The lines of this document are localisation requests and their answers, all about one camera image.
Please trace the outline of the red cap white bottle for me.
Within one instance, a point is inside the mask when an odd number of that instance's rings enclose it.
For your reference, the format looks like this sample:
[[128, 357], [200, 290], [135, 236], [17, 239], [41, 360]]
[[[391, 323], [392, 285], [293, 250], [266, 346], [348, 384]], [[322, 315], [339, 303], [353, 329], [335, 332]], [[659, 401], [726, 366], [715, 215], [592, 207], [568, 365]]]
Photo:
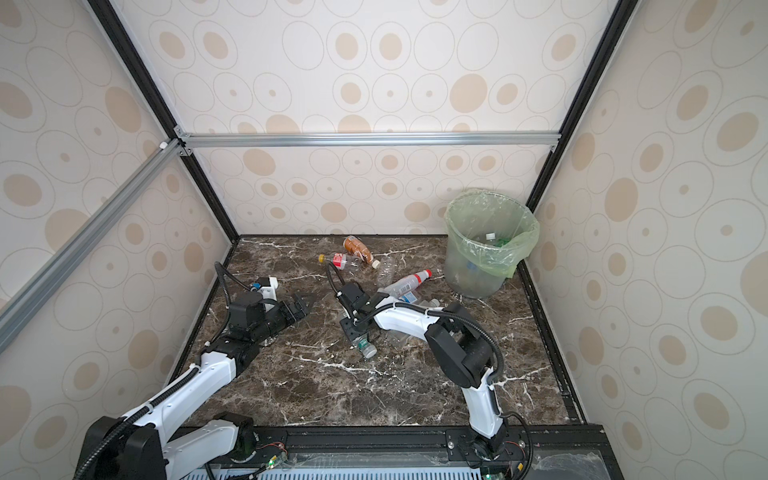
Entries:
[[382, 288], [381, 292], [395, 298], [400, 298], [419, 288], [431, 277], [432, 272], [430, 270], [421, 270]]

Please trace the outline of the green cap clear bottle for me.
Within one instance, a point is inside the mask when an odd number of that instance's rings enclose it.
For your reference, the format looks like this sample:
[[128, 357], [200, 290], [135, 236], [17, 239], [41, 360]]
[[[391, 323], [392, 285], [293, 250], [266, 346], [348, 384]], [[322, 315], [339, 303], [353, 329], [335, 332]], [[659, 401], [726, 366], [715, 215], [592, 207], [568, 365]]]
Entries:
[[377, 354], [377, 348], [369, 341], [367, 334], [358, 336], [353, 344], [364, 359], [371, 359]]

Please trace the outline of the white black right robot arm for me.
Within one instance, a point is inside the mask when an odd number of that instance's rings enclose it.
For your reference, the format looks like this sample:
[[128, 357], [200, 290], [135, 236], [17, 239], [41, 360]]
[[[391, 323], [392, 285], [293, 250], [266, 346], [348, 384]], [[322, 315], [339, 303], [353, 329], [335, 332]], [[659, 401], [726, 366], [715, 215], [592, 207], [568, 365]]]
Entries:
[[444, 375], [462, 389], [478, 451], [495, 455], [502, 449], [507, 425], [493, 383], [504, 372], [504, 357], [461, 303], [427, 308], [383, 291], [370, 296], [357, 283], [343, 285], [335, 296], [346, 313], [343, 332], [364, 358], [377, 353], [369, 340], [373, 326], [425, 341]]

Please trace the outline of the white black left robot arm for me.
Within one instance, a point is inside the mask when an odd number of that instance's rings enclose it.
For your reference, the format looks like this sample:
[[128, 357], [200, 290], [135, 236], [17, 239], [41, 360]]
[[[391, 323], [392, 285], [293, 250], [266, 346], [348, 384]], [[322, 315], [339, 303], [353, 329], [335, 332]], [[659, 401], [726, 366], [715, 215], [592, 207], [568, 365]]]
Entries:
[[238, 415], [224, 414], [183, 436], [176, 432], [249, 367], [267, 340], [306, 318], [315, 300], [295, 294], [279, 301], [253, 290], [230, 301], [226, 322], [199, 363], [140, 406], [88, 428], [75, 478], [180, 479], [238, 446], [254, 445], [252, 421]]

